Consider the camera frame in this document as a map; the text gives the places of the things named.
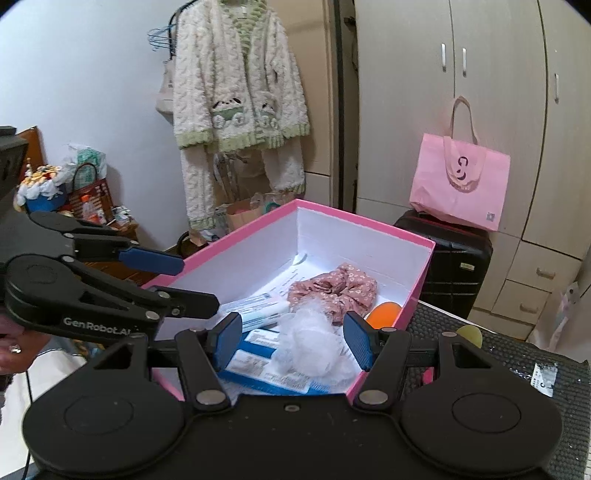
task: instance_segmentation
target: wardrobe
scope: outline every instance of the wardrobe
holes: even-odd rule
[[[393,224],[424,133],[457,95],[511,156],[494,254],[468,319],[524,339],[591,244],[591,25],[565,0],[357,0],[357,213]],[[470,140],[458,108],[454,138]]]

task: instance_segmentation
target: person's hand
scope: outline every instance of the person's hand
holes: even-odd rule
[[[26,371],[50,338],[45,333],[25,330],[20,335],[0,339],[0,375]]]

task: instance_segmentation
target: black textured mat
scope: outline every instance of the black textured mat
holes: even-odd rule
[[[422,338],[434,338],[441,332],[455,332],[465,323],[419,304],[407,330]],[[530,343],[482,329],[482,349],[488,351],[513,373],[531,381],[534,365],[558,367],[553,400],[563,418],[563,434],[548,471],[557,480],[583,480],[589,454],[591,384],[589,364],[578,363],[562,355],[540,350]],[[420,387],[425,369],[410,369],[405,393]]]

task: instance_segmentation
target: blue container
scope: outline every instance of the blue container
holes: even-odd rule
[[[40,210],[42,212],[53,212],[64,205],[68,197],[68,195],[66,195],[66,185],[62,184],[57,189],[61,192],[61,195],[54,195],[51,200],[41,194],[35,200],[27,200],[27,208],[29,211],[36,212]]]

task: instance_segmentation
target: plastic bag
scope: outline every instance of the plastic bag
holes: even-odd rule
[[[573,282],[560,296],[557,293],[550,296],[538,323],[527,338],[528,343],[549,352],[556,351],[564,326],[574,316],[575,305],[580,300],[579,284]]]
[[[92,182],[104,179],[107,176],[106,155],[103,152],[75,143],[68,143],[68,151],[68,160],[70,162],[75,163],[77,166],[83,163],[92,163],[99,175],[98,178],[95,178],[95,171],[91,166],[81,168],[76,175],[75,189],[84,188]]]
[[[332,390],[350,382],[361,369],[345,342],[342,327],[333,327],[323,309],[320,301],[311,300],[295,313],[283,315],[278,321],[279,347],[271,359],[279,374],[293,369],[320,388]]]

